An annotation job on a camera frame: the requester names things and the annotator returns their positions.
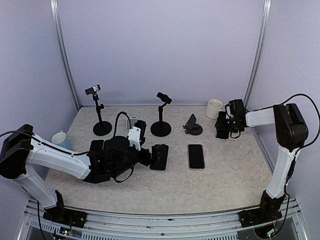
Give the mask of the white folding phone stand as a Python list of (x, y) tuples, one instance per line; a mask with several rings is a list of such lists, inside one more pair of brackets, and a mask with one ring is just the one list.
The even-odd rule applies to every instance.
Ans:
[(133, 127), (139, 119), (137, 117), (130, 117), (126, 119), (126, 131), (129, 132), (131, 127)]

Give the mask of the black smartphone white back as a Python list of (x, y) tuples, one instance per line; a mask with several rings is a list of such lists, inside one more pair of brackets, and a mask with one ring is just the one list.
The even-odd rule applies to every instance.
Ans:
[(93, 140), (90, 144), (90, 152), (100, 153), (103, 150), (104, 141), (102, 139)]

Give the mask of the small black disc phone stand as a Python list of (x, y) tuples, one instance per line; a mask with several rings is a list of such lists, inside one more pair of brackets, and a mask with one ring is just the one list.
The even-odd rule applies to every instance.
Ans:
[(182, 126), (186, 134), (189, 134), (192, 136), (198, 136), (203, 132), (202, 126), (197, 124), (196, 122), (197, 122), (197, 118), (192, 113), (187, 123)]

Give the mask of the black round-base phone stand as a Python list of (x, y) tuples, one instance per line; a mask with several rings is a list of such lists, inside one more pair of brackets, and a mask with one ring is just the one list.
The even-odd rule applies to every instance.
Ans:
[(93, 133), (96, 136), (105, 136), (109, 134), (112, 130), (112, 124), (109, 121), (104, 121), (102, 120), (102, 115), (101, 115), (101, 110), (104, 109), (103, 104), (99, 104), (99, 96), (98, 96), (98, 91), (101, 90), (101, 87), (99, 84), (94, 85), (90, 88), (87, 88), (85, 90), (85, 94), (92, 95), (92, 99), (95, 102), (95, 110), (98, 116), (98, 123), (96, 123), (93, 126)]

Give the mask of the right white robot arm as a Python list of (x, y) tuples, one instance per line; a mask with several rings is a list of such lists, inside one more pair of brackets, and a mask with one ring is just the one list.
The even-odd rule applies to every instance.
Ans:
[(272, 178), (256, 210), (256, 218), (266, 222), (280, 209), (298, 151), (304, 146), (309, 130), (295, 103), (275, 104), (270, 107), (246, 111), (241, 99), (231, 100), (217, 114), (216, 138), (228, 140), (233, 134), (241, 135), (245, 128), (274, 125), (278, 143), (278, 155)]

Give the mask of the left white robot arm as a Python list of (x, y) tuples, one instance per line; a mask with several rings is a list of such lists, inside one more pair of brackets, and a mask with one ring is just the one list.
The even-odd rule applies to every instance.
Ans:
[(0, 152), (0, 175), (16, 181), (25, 191), (57, 221), (70, 218), (62, 195), (37, 174), (33, 165), (69, 174), (91, 184), (117, 179), (136, 164), (152, 170), (164, 169), (169, 147), (153, 145), (151, 150), (142, 148), (144, 128), (133, 126), (127, 136), (115, 135), (108, 140), (93, 140), (87, 152), (76, 152), (54, 146), (34, 134), (33, 126), (24, 124), (18, 130), (8, 131)]

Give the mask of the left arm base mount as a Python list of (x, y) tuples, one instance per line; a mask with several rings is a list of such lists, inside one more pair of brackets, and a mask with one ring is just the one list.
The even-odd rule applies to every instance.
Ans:
[(54, 223), (83, 229), (87, 219), (87, 213), (68, 208), (63, 210), (48, 209), (45, 210), (43, 218)]

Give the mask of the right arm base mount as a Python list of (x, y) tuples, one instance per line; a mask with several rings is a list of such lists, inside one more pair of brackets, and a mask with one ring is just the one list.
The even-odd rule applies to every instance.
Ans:
[(242, 210), (238, 213), (238, 216), (241, 227), (246, 228), (267, 222), (272, 222), (276, 219), (281, 219), (282, 213), (280, 211), (276, 211), (271, 214), (264, 214), (258, 207), (249, 210)]

